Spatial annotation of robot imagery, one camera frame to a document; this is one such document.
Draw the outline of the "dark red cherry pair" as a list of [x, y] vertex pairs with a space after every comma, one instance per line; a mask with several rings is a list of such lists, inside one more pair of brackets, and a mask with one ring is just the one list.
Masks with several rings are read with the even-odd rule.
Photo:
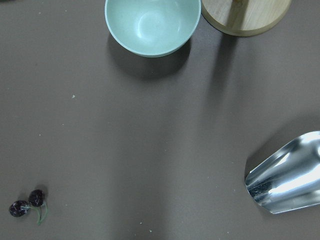
[[9, 214], [15, 218], [20, 218], [26, 215], [30, 210], [34, 210], [36, 212], [36, 224], [40, 226], [48, 215], [48, 204], [43, 190], [33, 190], [29, 194], [28, 200], [17, 200], [8, 208]]

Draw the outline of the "light green bowl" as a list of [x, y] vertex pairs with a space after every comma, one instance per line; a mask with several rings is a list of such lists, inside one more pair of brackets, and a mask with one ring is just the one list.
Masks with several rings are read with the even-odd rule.
[[181, 48], [201, 16], [199, 0], [107, 0], [105, 22], [114, 40], [138, 56], [158, 58]]

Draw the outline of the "wooden stand with round base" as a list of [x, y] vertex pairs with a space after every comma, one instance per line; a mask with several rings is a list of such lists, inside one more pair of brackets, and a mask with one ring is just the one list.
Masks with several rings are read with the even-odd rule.
[[291, 0], [202, 0], [201, 13], [225, 34], [251, 37], [277, 25], [291, 3]]

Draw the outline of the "shiny metal scoop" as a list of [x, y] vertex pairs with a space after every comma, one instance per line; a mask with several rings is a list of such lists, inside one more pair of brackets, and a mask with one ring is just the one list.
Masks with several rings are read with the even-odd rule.
[[319, 131], [288, 142], [252, 169], [244, 183], [253, 200], [273, 215], [319, 205]]

